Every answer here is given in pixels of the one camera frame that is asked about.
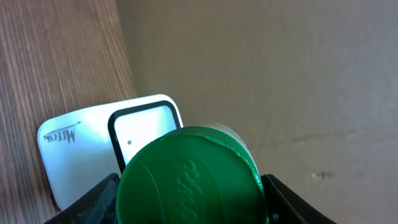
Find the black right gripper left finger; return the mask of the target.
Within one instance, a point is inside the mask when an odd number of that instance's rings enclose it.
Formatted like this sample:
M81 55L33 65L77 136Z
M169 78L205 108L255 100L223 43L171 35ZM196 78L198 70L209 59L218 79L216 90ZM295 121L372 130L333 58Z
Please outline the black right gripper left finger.
M112 173L45 224L116 224L119 176Z

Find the green lid jar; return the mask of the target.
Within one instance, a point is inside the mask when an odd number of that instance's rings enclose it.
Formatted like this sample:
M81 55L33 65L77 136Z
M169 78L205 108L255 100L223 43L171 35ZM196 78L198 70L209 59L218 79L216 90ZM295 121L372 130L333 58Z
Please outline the green lid jar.
M119 223L268 223L261 176L223 125L176 129L144 146L118 186Z

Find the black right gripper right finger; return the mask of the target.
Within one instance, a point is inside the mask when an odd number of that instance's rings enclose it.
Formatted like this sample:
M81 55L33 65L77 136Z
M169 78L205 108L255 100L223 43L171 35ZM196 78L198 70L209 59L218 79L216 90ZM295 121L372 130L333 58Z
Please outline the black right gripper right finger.
M272 174L261 176L271 224L336 224Z

